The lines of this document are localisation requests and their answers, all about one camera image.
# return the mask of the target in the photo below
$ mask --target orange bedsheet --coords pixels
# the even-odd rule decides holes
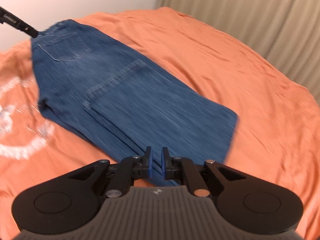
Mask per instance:
[[[239,122],[226,164],[294,191],[305,208],[297,232],[308,240],[320,235],[320,111],[307,89],[240,41],[169,8],[96,13],[78,21],[234,110]],[[40,115],[30,55],[29,41],[0,53],[2,240],[19,232],[11,204],[22,190],[106,158]]]

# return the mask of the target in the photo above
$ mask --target gray ribbed surface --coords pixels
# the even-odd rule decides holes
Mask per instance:
[[[320,0],[158,0],[242,41],[320,104]]]
[[[226,222],[208,198],[191,195],[185,186],[131,187],[118,199],[107,199],[96,217],[73,232],[41,236],[27,231],[16,240],[301,240],[294,231],[276,236],[244,232]]]

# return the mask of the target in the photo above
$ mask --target back pocket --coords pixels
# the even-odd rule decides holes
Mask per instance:
[[[55,37],[38,44],[52,59],[57,61],[77,61],[85,58],[92,50],[83,43],[77,33]]]

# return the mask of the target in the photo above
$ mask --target denim fabric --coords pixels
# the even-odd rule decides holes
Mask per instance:
[[[162,147],[224,161],[236,114],[99,30],[57,23],[32,39],[32,59],[41,114],[117,161],[151,146],[155,185],[175,185],[162,179]]]

